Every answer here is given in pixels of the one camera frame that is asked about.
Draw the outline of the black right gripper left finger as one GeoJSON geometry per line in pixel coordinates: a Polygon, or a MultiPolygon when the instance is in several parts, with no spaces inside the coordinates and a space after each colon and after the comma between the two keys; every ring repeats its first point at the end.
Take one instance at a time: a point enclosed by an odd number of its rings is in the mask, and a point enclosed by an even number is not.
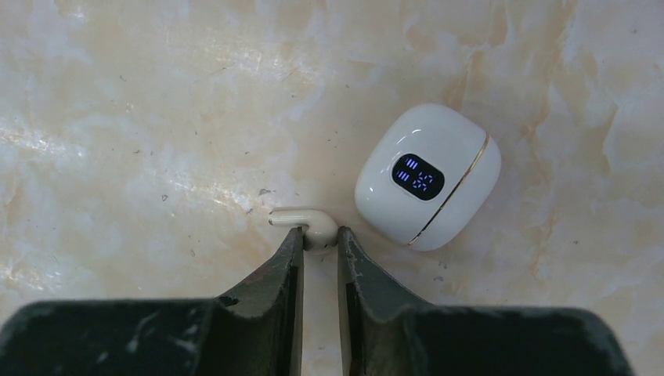
{"type": "Polygon", "coordinates": [[[213,298],[52,300],[1,329],[4,375],[298,375],[304,235],[213,298]]]}

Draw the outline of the small beige earbud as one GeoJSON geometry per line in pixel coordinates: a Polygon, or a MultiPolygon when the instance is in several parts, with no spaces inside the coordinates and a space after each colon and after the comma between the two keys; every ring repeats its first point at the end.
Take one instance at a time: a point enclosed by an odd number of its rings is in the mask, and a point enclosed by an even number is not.
{"type": "Polygon", "coordinates": [[[329,251],[337,246],[337,223],[324,211],[314,209],[279,209],[269,213],[271,226],[288,227],[283,244],[302,251],[329,251]]]}

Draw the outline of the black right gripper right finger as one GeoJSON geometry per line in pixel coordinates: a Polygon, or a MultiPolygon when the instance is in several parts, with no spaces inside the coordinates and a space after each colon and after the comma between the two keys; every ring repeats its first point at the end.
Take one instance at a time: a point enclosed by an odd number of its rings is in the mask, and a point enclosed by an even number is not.
{"type": "Polygon", "coordinates": [[[337,283],[346,375],[631,375],[609,326],[584,309],[436,305],[394,279],[346,226],[337,283]]]}

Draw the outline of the white charging case gold trim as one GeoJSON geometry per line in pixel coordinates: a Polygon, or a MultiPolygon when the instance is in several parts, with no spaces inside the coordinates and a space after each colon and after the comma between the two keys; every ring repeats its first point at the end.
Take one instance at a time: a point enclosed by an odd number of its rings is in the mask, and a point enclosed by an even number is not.
{"type": "Polygon", "coordinates": [[[434,251],[470,222],[500,169],[500,149],[486,130],[442,104],[421,104],[374,148],[355,186],[355,206],[394,243],[434,251]]]}

